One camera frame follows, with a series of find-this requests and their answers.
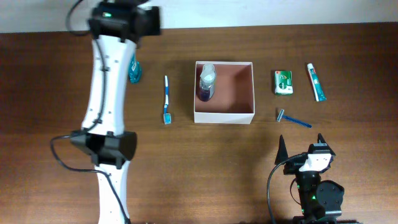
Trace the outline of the blue disposable razor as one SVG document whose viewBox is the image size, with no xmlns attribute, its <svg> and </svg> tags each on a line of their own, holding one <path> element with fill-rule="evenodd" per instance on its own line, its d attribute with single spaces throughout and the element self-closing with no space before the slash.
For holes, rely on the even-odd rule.
<svg viewBox="0 0 398 224">
<path fill-rule="evenodd" d="M 287 115 L 285 115 L 285 110 L 280 109 L 280 111 L 279 111 L 279 113 L 278 113 L 278 115 L 276 117 L 276 121 L 277 122 L 281 122 L 282 119 L 285 119 L 285 120 L 290 121 L 290 122 L 295 123 L 295 124 L 299 124 L 299 125 L 304 126 L 306 128 L 312 128 L 311 124 L 308 124 L 308 123 L 303 122 L 303 121 L 301 121 L 299 119 L 295 119 L 295 118 L 292 118 L 290 116 L 287 116 Z"/>
</svg>

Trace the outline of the white and teal toothpaste tube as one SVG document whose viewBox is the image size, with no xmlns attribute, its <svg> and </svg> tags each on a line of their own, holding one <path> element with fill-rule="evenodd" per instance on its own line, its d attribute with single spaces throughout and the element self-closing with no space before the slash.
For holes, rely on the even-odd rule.
<svg viewBox="0 0 398 224">
<path fill-rule="evenodd" d="M 315 67 L 313 66 L 312 63 L 308 63 L 307 64 L 307 70 L 308 70 L 308 74 L 312 83 L 312 87 L 313 87 L 313 92 L 315 95 L 315 100 L 317 102 L 319 101 L 326 101 L 326 96 L 323 92 L 321 83 L 319 81 L 318 75 L 315 71 Z"/>
</svg>

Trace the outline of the green soap box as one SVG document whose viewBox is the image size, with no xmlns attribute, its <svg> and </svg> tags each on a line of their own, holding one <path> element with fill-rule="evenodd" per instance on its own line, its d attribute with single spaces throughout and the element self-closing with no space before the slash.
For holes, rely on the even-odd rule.
<svg viewBox="0 0 398 224">
<path fill-rule="evenodd" d="M 276 70 L 274 73 L 274 93 L 276 95 L 292 95 L 292 72 L 286 70 Z"/>
</svg>

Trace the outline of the clear bottle with purple liquid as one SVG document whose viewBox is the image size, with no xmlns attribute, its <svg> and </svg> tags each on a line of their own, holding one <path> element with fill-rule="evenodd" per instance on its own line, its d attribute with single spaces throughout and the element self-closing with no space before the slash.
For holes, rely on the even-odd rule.
<svg viewBox="0 0 398 224">
<path fill-rule="evenodd" d="M 209 101 L 215 92 L 216 70 L 212 63 L 204 64 L 200 74 L 199 99 Z"/>
</svg>

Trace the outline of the teal mouthwash bottle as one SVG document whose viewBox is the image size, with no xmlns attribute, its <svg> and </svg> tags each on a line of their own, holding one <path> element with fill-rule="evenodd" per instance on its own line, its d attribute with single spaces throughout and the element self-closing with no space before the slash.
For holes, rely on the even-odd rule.
<svg viewBox="0 0 398 224">
<path fill-rule="evenodd" d="M 133 54 L 128 67 L 128 76 L 132 84 L 139 83 L 142 76 L 142 68 L 139 61 L 136 58 L 136 54 Z"/>
</svg>

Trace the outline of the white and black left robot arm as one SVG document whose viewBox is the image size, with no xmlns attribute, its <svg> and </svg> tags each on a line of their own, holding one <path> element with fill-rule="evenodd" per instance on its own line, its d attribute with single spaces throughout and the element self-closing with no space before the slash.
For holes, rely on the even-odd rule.
<svg viewBox="0 0 398 224">
<path fill-rule="evenodd" d="M 124 99 L 140 39 L 160 35 L 160 7 L 148 1 L 101 1 L 88 18 L 93 73 L 87 111 L 70 142 L 87 154 L 99 185 L 99 223 L 130 223 L 127 173 L 137 134 L 126 131 Z"/>
</svg>

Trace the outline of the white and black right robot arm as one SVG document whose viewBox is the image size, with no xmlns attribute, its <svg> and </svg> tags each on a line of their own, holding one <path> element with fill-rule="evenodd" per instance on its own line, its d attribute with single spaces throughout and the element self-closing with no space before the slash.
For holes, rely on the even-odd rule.
<svg viewBox="0 0 398 224">
<path fill-rule="evenodd" d="M 284 175 L 294 175 L 299 194 L 301 216 L 295 216 L 292 223 L 338 223 L 345 189 L 332 180 L 322 180 L 336 156 L 318 134 L 317 142 L 309 145 L 308 151 L 288 156 L 283 136 L 279 137 L 279 148 L 275 167 L 283 166 Z"/>
</svg>

